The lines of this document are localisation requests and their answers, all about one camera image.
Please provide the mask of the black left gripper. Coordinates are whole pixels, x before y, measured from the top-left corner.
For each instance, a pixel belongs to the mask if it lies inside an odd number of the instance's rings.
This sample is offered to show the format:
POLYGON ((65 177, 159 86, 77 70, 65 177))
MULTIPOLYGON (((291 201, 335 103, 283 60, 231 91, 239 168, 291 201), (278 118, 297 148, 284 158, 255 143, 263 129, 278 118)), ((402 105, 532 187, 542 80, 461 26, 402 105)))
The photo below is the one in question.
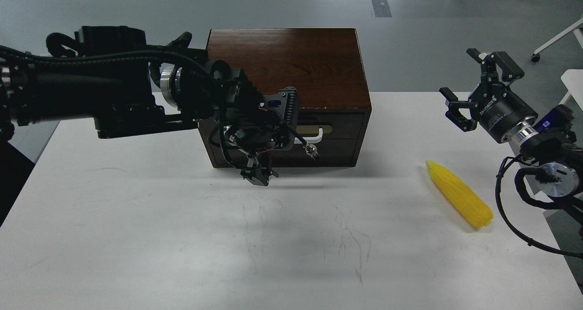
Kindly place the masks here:
MULTIPOLYGON (((271 134, 275 114, 263 109, 264 94, 242 69, 211 69, 217 87, 217 109, 212 117, 209 145, 225 153, 237 150, 248 156, 275 151, 271 134)), ((268 186, 279 178, 268 158, 248 158, 240 175, 252 185, 268 186)))

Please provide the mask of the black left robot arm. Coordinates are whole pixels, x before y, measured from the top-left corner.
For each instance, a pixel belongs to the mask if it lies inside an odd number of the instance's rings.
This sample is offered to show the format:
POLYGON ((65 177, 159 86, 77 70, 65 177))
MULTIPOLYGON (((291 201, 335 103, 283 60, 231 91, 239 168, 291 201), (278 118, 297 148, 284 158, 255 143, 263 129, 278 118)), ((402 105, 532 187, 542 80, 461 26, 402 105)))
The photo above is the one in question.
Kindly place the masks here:
POLYGON ((92 117, 102 139, 197 129, 254 185, 276 175, 271 152, 299 139, 297 90, 265 96, 242 69, 189 47, 182 33, 149 45, 143 30, 82 26, 46 37, 49 56, 1 47, 1 140, 15 125, 92 117))

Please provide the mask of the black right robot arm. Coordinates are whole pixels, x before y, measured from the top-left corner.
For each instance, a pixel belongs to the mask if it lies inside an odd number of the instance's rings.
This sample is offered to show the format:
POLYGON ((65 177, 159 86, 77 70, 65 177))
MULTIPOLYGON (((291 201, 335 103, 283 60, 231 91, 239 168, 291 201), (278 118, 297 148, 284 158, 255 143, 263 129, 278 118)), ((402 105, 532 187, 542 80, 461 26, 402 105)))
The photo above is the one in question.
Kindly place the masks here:
POLYGON ((448 107, 445 116, 464 132, 480 125, 497 143, 517 147, 519 156, 534 162, 516 173, 522 200, 537 208, 562 209, 581 223, 582 200, 577 194, 582 192, 582 149, 571 131, 573 112, 558 105, 538 119, 510 88, 524 73, 506 52, 466 52, 481 66, 480 82, 466 101, 440 88, 448 107))

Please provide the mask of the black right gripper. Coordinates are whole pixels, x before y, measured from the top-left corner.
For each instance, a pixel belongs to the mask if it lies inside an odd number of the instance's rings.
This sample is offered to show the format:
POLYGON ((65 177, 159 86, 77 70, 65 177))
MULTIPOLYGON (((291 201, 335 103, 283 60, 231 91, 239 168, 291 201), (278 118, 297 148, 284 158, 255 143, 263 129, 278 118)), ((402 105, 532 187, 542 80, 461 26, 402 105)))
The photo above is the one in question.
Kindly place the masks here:
MULTIPOLYGON (((481 66, 481 85, 502 82, 508 86, 525 75, 523 69, 506 51, 485 53, 476 48, 468 48, 466 53, 481 66)), ((487 93, 484 88, 477 88, 472 93, 472 101, 460 101, 448 87, 441 87, 440 93, 446 99, 445 104, 448 107, 445 116, 454 125, 463 132, 468 132, 475 130, 479 123, 499 144, 508 141, 508 131, 520 122, 533 124, 538 118, 538 113, 510 90, 487 93), (472 118, 466 118, 460 109, 472 110, 472 118)))

